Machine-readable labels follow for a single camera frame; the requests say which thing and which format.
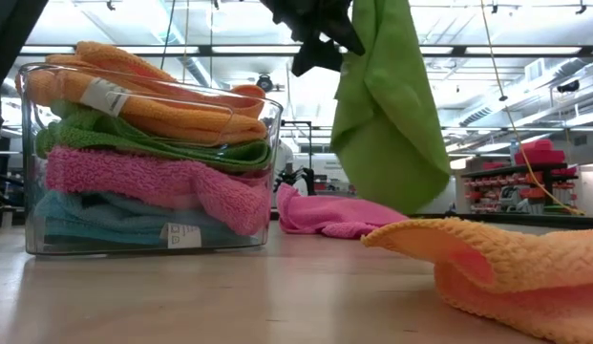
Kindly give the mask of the person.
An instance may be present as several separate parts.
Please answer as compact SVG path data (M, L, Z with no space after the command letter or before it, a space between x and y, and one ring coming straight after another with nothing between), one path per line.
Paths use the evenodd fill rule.
M283 180L283 176L290 175L293 171L293 152L291 148L281 140L279 140L276 148L273 170L273 191L276 191Z

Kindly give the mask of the green microfiber towel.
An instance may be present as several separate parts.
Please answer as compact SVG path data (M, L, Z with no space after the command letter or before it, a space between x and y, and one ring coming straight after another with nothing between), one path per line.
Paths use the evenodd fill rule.
M358 197L414 214L451 171L409 0L353 0L352 24L330 147Z
M265 140L204 147L147 134L122 118L66 100L54 101L51 110L60 120L49 123L36 136L35 152L42 159L56 146L114 149L172 161L201 161L234 173L264 169L272 160L273 150Z

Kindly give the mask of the clear plastic bin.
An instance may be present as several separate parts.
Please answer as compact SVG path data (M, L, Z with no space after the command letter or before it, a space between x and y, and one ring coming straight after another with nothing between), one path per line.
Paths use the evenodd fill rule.
M34 66L41 66L43 64L30 64L23 67L20 71L26 72ZM196 91L202 89L211 89L191 84ZM205 247L201 244L201 231L195 226L184 226L176 224L166 225L161 233L161 236L166 240L166 247L154 247L144 245L127 245L117 244L105 241L98 241L93 239L67 237L67 236L48 236L45 234L45 222L42 218L34 216L34 210L37 203L51 190L46 186L46 165L48 157L42 159L37 156L35 152L35 139L40 130L47 127L53 121L59 121L60 117L53 114L51 105L49 107L42 106L32 101L27 94L21 93L23 106L23 128L25 132L24 137L24 151L25 151L25 210L26 210L26 249L29 253L35 255L88 255L88 254L113 254L128 251L187 251L187 250L214 250L222 248L236 248L236 247L257 247L265 243L268 225L260 229L257 233L249 235L255 243L249 246L234 246L234 247ZM264 108L259 116L259 120L265 125L266 137L262 140L268 142L273 150L272 160L268 167L248 172L228 172L216 169L201 161L201 163L216 169L224 174L233 177L241 177L252 180L260 178L266 182L267 189L270 191L270 201L272 205L272 187L273 187L273 163L276 156L276 146L278 143L278 127L280 124L281 114L283 109L280 104L275 101L263 97ZM177 142L192 143L204 147L211 147L215 145L201 144L195 142L186 142L182 140L172 140ZM148 156L140 154L132 154L128 152L121 152L114 149L89 149L89 150L108 150L127 155Z

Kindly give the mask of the pink microfiber towel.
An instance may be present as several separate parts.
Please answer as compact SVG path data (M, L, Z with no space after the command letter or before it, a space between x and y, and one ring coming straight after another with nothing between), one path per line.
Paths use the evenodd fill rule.
M302 196L287 184L279 186L276 202L279 226L288 234L359 239L379 227L408 220L381 204L338 196Z
M270 217L265 181L229 176L198 161L58 146L48 155L45 184L62 192L112 192L176 210L200 207L241 235L257 233Z

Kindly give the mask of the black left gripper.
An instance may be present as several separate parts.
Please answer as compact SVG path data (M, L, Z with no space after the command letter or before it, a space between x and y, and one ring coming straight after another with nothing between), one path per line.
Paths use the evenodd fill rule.
M295 76L301 76L314 67L339 72L343 58L334 41L351 53L363 55L366 52L348 16L351 0L260 2L272 12L275 24L284 23L291 29L293 40L304 42L316 33L331 38L328 41L310 38L303 43L292 61L291 72Z

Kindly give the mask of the overhead light bar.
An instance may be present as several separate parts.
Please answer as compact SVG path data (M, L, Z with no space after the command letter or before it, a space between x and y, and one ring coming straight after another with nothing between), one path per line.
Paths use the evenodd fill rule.
M300 45L201 45L168 46L160 45L133 46L117 45L130 54L146 57L163 56L293 56L300 51ZM572 58L593 57L593 45L420 45L419 51L424 57L450 58Z

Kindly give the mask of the blue microfiber towel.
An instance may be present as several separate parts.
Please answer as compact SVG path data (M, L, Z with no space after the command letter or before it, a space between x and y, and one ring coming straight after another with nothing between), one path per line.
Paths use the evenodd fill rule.
M201 244L205 247L249 246L255 243L251 236L236 234L202 210L153 206L114 193L62 193L51 190L37 203L34 216L44 220L48 236L166 247L162 230L168 224L176 224L197 227L201 231Z

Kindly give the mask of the orange microfiber towel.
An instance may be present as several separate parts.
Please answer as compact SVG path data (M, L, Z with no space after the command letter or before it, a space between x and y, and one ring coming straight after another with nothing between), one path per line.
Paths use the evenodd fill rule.
M456 309L557 344L593 344L593 229L534 235L413 219L362 242L432 263L437 292Z
M163 139L215 145L266 137L259 120L265 96L260 87L196 91L108 44L80 41L74 54L48 55L18 79L24 83L18 91L37 104L70 101Z

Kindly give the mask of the black metal table frame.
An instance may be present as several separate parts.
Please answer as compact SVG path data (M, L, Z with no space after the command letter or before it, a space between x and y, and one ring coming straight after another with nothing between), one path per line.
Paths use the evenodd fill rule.
M499 225L514 226L539 226L550 227L561 230L583 230L593 229L593 217L583 216L564 216L564 215L524 215L524 214L452 214L452 217L468 220L472 222L481 222ZM323 214L316 211L313 214L282 214L278 210L271 212L272 220L281 220L290 227L319 228L330 223L361 223L368 225L385 225L395 221L410 219L442 219L447 218L443 214L419 214L402 215L395 211L372 212L364 214L355 212L354 214L334 213Z

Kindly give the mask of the ceiling air vent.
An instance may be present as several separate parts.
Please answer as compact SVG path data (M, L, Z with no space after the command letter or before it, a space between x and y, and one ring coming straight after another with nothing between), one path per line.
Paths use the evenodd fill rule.
M525 79L528 83L533 83L543 77L545 72L545 59L538 58L524 67Z

